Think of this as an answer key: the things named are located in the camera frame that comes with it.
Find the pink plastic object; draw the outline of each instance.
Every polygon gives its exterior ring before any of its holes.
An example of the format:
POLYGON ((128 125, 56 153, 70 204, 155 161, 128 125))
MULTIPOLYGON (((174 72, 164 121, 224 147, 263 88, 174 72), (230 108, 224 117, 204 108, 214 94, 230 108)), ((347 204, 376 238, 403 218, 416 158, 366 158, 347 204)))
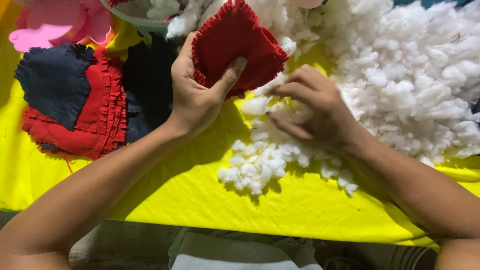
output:
POLYGON ((17 20, 19 30, 9 40, 17 51, 31 47, 51 48, 90 37, 106 46, 111 40, 110 12, 99 0, 41 0, 24 8, 17 20))
POLYGON ((322 2, 323 0, 297 0, 297 5, 304 9, 313 9, 320 6, 322 2))

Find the finger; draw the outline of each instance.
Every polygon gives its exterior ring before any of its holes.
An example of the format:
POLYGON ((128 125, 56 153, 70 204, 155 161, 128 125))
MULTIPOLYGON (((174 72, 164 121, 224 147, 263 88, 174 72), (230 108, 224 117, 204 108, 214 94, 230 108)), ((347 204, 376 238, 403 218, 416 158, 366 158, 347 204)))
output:
POLYGON ((188 34, 187 39, 185 40, 185 42, 183 43, 183 46, 181 47, 179 57, 182 56, 182 57, 188 57, 190 59, 192 58, 192 42, 197 36, 197 33, 198 32, 191 32, 190 34, 188 34))
POLYGON ((296 69, 288 78, 286 83, 298 82, 307 87, 310 87, 312 90, 318 89, 318 78, 323 76, 318 70, 310 65, 302 65, 300 68, 296 69))
POLYGON ((307 105, 312 105, 312 101, 316 98, 315 91, 298 82, 287 83, 272 88, 267 95, 279 96, 281 98, 291 97, 307 105))
POLYGON ((240 76, 247 66, 247 59, 243 56, 237 57, 223 73, 222 77, 210 89, 215 95, 223 95, 223 98, 240 79, 240 76))
POLYGON ((305 129, 303 129, 301 126, 295 125, 293 123, 288 122, 285 119, 282 119, 278 114, 274 112, 267 113, 267 116, 279 130, 287 133, 288 135, 294 137, 295 139, 300 141, 313 140, 313 136, 310 133, 308 133, 305 129))

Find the hand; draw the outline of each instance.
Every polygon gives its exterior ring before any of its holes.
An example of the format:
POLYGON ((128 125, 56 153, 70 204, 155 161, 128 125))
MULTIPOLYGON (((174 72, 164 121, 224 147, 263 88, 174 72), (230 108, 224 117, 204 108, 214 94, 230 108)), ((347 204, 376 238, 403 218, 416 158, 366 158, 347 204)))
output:
POLYGON ((212 88, 199 85, 193 78, 192 41, 196 34, 188 35, 172 65, 173 110, 167 120, 176 130, 191 136, 199 134, 213 122, 228 91, 247 66, 247 59, 238 57, 212 88))
POLYGON ((355 120, 336 85, 309 65, 295 70, 285 84, 273 88, 268 94, 291 97, 313 111, 313 117, 302 125, 290 123, 275 113, 269 114, 280 130, 299 141, 345 151, 354 147, 360 138, 371 136, 355 120))

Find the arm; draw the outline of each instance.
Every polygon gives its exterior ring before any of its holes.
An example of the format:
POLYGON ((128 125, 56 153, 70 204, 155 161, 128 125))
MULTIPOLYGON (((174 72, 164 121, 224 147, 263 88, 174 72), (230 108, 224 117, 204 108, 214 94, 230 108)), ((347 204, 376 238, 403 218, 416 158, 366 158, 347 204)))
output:
POLYGON ((70 269, 71 247, 170 152, 216 118, 246 66, 236 59, 211 88, 193 80, 190 34, 172 66, 170 118, 137 142, 96 160, 58 183, 0 231, 0 270, 70 269))
POLYGON ((444 238, 438 269, 480 265, 480 198, 445 174, 378 141, 353 118, 335 84, 308 65, 271 94, 293 97, 314 114, 302 126, 270 114, 278 128, 353 159, 404 211, 444 238))

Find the fingernail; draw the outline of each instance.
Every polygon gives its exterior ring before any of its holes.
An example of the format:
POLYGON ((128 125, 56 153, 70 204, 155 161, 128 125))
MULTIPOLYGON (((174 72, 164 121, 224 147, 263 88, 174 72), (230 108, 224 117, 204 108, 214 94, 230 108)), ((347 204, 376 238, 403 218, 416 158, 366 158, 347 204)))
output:
POLYGON ((247 61, 247 59, 246 59, 245 57, 239 56, 239 57, 237 57, 237 58, 235 59, 234 65, 235 65, 236 67, 244 70, 245 67, 247 66, 247 63, 248 63, 248 61, 247 61))

